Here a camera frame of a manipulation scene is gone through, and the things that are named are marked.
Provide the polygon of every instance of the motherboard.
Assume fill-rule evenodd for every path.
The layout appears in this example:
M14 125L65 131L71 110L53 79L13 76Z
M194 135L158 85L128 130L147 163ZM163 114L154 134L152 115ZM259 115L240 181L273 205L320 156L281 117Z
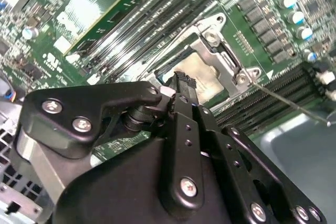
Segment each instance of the motherboard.
M15 102L36 89L161 86L182 71L220 127L258 135L336 100L335 10L336 0L0 0L0 94Z

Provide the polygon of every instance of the black plastic bracket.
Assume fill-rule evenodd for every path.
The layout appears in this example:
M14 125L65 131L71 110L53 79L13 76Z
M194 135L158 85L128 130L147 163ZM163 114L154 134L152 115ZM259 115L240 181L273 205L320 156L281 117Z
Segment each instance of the black plastic bracket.
M223 135L207 108L195 108L202 149L212 158L233 223L326 223L318 208L242 132ZM307 218L299 215L303 209ZM309 209L321 218L319 222Z
M163 207L178 220L188 219L204 204L200 134L192 119L192 103L180 93L170 105L165 127L159 183Z
M114 83L95 86L38 90L30 93L23 104L20 123L25 133L67 158L88 155L101 134L101 123L108 111L113 128L129 107L155 106L161 94L149 82ZM61 104L60 113L43 110L45 101ZM89 132L76 131L77 118L91 123Z

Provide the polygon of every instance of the white capacitor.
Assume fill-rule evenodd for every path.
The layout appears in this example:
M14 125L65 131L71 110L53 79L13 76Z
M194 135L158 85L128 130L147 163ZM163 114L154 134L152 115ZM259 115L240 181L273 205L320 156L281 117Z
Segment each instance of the white capacitor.
M288 14L288 22L292 24L299 24L304 21L303 12L293 11Z
M24 37L27 40L37 38L38 34L39 32L36 27L28 27L22 30L22 37Z
M299 39L309 39L313 35L313 30L309 27L301 26L296 32L296 36Z
M306 58L308 62L314 62L317 60L317 54L308 49L303 51L303 56Z
M292 8L297 3L297 0L281 0L280 5L283 8Z

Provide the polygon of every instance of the screw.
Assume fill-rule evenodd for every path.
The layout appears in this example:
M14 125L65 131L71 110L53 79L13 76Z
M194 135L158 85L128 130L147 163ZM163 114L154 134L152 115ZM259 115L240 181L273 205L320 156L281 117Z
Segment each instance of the screw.
M158 94L157 93L157 90L155 89L155 88L153 88L153 87L150 87L150 88L148 88L147 89L151 94Z
M309 217L308 217L308 214L307 212L300 206L296 207L296 211L298 212L299 216L303 219L303 220L306 220L308 221L309 220Z
M237 82L239 84L244 84L246 82L246 76L244 74L239 74L237 76Z
M251 210L253 212L253 215L256 217L257 220L261 222L266 221L266 213L265 211L259 206L257 203L251 204Z
M38 208L34 208L34 213L35 214L38 214L40 212L40 209L38 209Z
M204 34L204 37L205 39L211 43L211 44L214 44L214 45L219 45L219 37L214 34L213 32L210 32L210 31L207 31L205 34Z
M207 108L205 108L205 107L203 107L203 112L205 113L205 114L209 114L209 110L207 109Z
M91 130L91 123L84 118L77 118L72 122L72 126L76 131L89 132Z
M309 211L310 211L311 215L313 215L314 218L317 219L317 221L321 221L321 217L315 209L310 207Z
M253 75L254 77L257 77L257 76L259 75L259 70L254 70L254 71L252 72L252 75Z
M63 107L59 102L46 101L42 103L42 109L50 114L58 114L62 111Z
M197 194L196 185L188 178L182 178L181 189L182 192L188 197L194 197Z
M184 103L188 103L188 99L182 95L180 96L180 100Z
M233 134L235 134L237 136L239 135L239 131L236 128L231 128L231 130L232 130Z

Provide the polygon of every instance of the black mechanical arm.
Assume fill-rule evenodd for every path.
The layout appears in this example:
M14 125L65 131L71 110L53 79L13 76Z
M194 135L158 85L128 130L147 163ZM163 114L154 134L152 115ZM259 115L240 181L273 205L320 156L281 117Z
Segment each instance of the black mechanical arm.
M48 191L53 223L327 223L243 132L220 131L195 88L176 73L160 90L131 82L35 91L13 164ZM150 139L90 166L95 146L143 130Z

